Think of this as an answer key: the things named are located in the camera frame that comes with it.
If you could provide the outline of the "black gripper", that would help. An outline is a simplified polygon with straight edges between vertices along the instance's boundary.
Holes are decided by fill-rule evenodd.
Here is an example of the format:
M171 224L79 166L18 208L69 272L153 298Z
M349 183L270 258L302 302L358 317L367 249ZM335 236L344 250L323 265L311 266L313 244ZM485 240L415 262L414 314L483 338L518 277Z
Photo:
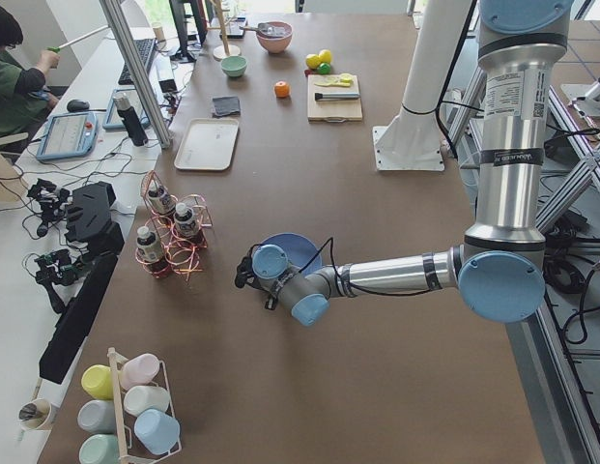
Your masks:
M237 288L242 289L246 285L253 286L255 275L252 269L252 258L246 255L236 268L234 284Z

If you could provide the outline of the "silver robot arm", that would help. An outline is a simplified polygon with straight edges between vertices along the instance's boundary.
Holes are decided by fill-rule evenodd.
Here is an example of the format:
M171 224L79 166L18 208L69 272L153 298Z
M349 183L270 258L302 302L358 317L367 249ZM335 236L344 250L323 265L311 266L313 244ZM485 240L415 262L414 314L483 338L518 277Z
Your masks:
M478 66L486 80L474 224L443 252L381 261L296 265L277 245L252 246L235 284L264 291L305 326L331 299L410 297L456 288L476 314L526 319L545 293L545 238L536 225L551 73L565 54L568 1L432 1L425 11L399 113L376 127L381 170L439 170L440 107L470 21L480 21Z

